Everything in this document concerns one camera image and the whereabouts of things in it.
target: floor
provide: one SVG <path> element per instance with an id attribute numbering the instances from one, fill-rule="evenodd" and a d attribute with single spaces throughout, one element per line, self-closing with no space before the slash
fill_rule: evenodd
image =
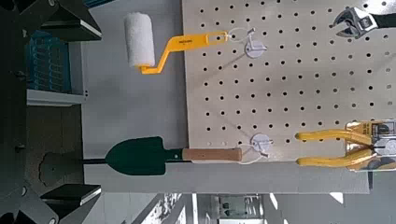
<path id="1" fill-rule="evenodd" d="M 70 153 L 82 159 L 81 107 L 28 106 L 25 179 L 42 195 L 66 183 L 84 183 L 83 166 L 51 186 L 39 179 L 39 165 L 48 152 Z"/>

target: pliers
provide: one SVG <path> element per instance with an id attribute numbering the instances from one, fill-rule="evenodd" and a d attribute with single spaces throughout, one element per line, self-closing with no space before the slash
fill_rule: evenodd
<path id="1" fill-rule="evenodd" d="M 348 153 L 344 157 L 305 157 L 297 160 L 301 166 L 346 167 L 368 161 L 377 155 L 373 140 L 369 135 L 343 129 L 330 129 L 311 133 L 297 133 L 299 140 L 322 140 L 329 138 L 344 138 L 346 141 L 361 145 L 359 150 Z"/>
<path id="2" fill-rule="evenodd" d="M 335 18 L 332 26 L 334 27 L 341 22 L 345 22 L 348 27 L 338 32 L 337 35 L 359 39 L 374 29 L 395 28 L 396 13 L 375 15 L 356 7 L 349 7 Z"/>

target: white wall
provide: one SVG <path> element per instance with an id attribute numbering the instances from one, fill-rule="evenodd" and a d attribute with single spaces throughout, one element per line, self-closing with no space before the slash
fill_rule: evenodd
<path id="1" fill-rule="evenodd" d="M 83 46 L 89 90 L 82 107 L 85 158 L 103 158 L 128 138 L 159 135 L 167 148 L 188 145 L 183 55 L 172 53 L 160 75 L 143 76 L 129 68 L 123 18 L 131 11 L 150 15 L 157 62 L 166 41 L 182 34 L 178 0 L 119 0 L 91 10 L 103 40 Z M 299 168 L 293 163 L 172 164 L 164 176 L 127 176 L 106 165 L 89 165 L 85 180 L 113 192 L 368 191 L 365 174 Z"/>
<path id="2" fill-rule="evenodd" d="M 329 194 L 276 195 L 278 210 L 266 195 L 265 217 L 268 224 L 394 224 L 396 213 L 396 174 L 377 173 L 368 195 L 344 195 L 340 204 Z"/>

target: yellow pliers handle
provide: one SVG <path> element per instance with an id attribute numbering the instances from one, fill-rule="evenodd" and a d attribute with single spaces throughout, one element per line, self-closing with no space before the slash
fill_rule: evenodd
<path id="1" fill-rule="evenodd" d="M 351 132 L 343 129 L 330 129 L 311 133 L 297 133 L 295 135 L 300 140 L 319 140 L 329 138 L 344 138 L 347 141 L 355 142 L 357 144 L 370 146 L 372 139 L 370 136 Z M 327 158 L 327 157 L 305 157 L 297 160 L 301 166 L 321 166 L 321 167 L 346 167 L 354 165 L 362 161 L 366 161 L 375 156 L 375 153 L 368 148 L 353 152 L 345 157 Z"/>
<path id="2" fill-rule="evenodd" d="M 351 141 L 361 145 L 370 146 L 372 144 L 372 139 L 370 136 L 362 133 L 347 131 L 344 129 L 329 129 L 329 130 L 323 130 L 323 131 L 317 131 L 311 133 L 297 133 L 295 137 L 299 140 L 344 138 L 347 141 Z"/>

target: yellow handle grip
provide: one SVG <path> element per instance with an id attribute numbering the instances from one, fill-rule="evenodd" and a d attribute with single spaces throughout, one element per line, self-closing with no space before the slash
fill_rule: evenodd
<path id="1" fill-rule="evenodd" d="M 163 70 L 166 59 L 170 52 L 182 51 L 188 49 L 199 49 L 210 45 L 221 44 L 228 40 L 227 32 L 218 31 L 202 35 L 178 35 L 172 37 L 163 51 L 157 67 L 148 67 L 144 64 L 139 65 L 142 74 L 159 74 Z"/>
<path id="2" fill-rule="evenodd" d="M 344 129 L 329 129 L 311 133 L 297 133 L 295 137 L 299 140 L 345 138 L 347 141 L 355 142 L 366 146 L 370 146 L 372 144 L 372 139 L 370 136 L 362 133 L 347 131 Z"/>
<path id="3" fill-rule="evenodd" d="M 371 149 L 364 149 L 354 152 L 345 157 L 304 157 L 296 162 L 301 166 L 321 166 L 321 167 L 346 167 L 371 159 L 375 154 Z"/>

